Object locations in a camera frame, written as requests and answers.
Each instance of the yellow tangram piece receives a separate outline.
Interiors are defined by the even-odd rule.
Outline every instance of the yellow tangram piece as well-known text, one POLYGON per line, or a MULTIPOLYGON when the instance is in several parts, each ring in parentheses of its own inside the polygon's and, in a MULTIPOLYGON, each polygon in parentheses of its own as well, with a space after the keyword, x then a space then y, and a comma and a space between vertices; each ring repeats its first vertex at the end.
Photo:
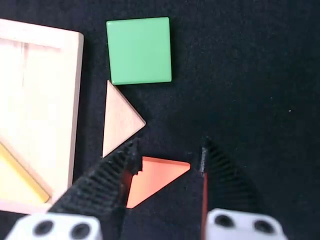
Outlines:
POLYGON ((0 143, 0 199, 42 204, 50 196, 0 143))

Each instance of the screw hole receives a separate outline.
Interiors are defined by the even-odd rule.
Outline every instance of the screw hole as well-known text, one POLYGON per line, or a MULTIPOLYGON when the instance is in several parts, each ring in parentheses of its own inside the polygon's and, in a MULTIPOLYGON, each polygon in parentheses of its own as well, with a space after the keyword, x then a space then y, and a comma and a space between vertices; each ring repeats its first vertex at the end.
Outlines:
POLYGON ((73 239, 81 240, 86 238, 90 233, 90 227, 86 223, 80 223, 73 227, 71 237, 73 239))
POLYGON ((235 226, 232 219, 230 217, 228 217, 227 215, 219 215, 219 216, 215 217, 215 223, 220 226, 223 226, 225 228, 232 228, 235 226))
POLYGON ((50 220, 40 222, 33 230, 34 235, 43 236, 48 234, 53 228, 54 223, 50 220))
POLYGON ((264 220, 258 220, 254 223, 255 230, 263 232, 266 234, 273 234, 275 232, 274 228, 270 223, 264 220))

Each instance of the textured gripper pad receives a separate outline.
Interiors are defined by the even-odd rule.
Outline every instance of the textured gripper pad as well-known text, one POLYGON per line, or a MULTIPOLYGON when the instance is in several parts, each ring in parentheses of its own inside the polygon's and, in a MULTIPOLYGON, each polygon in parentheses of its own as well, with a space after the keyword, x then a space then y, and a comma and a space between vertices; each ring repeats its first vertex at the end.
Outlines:
POLYGON ((206 138, 201 148, 204 172, 207 174, 207 210, 221 208, 264 213, 262 199, 245 173, 206 138))
POLYGON ((125 208, 132 176, 141 170, 138 141, 129 141, 81 176, 49 211, 105 218, 125 208))

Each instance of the wooden frame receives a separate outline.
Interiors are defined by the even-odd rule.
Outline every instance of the wooden frame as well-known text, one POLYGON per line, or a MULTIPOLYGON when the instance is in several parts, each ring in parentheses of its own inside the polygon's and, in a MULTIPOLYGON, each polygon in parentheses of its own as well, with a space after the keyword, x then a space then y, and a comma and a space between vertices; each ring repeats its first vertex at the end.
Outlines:
POLYGON ((0 142, 51 196, 0 196, 2 211, 46 211, 72 184, 83 44, 79 32, 0 19, 0 142))

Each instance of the red triangle piece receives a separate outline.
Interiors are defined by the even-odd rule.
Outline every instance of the red triangle piece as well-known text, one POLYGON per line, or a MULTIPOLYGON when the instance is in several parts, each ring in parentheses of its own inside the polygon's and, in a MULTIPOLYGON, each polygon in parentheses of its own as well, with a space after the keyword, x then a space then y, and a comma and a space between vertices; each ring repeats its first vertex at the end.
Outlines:
POLYGON ((134 175, 126 207, 134 208, 190 169, 190 164, 160 158, 142 158, 142 171, 134 175))

